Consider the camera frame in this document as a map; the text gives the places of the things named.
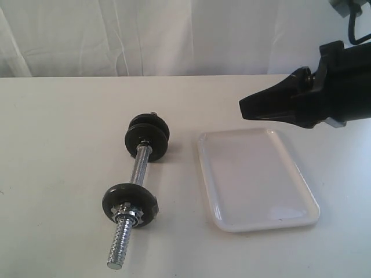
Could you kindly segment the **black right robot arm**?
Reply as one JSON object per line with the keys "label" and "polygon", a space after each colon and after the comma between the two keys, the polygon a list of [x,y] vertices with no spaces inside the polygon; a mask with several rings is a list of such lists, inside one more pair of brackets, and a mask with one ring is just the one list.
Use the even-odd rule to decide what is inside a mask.
{"label": "black right robot arm", "polygon": [[239,101],[245,120],[283,122],[305,129],[325,122],[344,127],[370,118],[370,44],[320,46],[315,72],[300,67],[268,89]]}

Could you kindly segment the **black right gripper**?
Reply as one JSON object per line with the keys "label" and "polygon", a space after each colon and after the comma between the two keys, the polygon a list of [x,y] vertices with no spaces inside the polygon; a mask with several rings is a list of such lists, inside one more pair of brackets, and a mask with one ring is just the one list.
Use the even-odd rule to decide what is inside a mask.
{"label": "black right gripper", "polygon": [[341,114],[340,102],[345,81],[343,41],[319,47],[318,68],[312,73],[300,67],[281,82],[239,100],[245,120],[289,123],[305,129],[325,122],[344,127],[348,120]]}

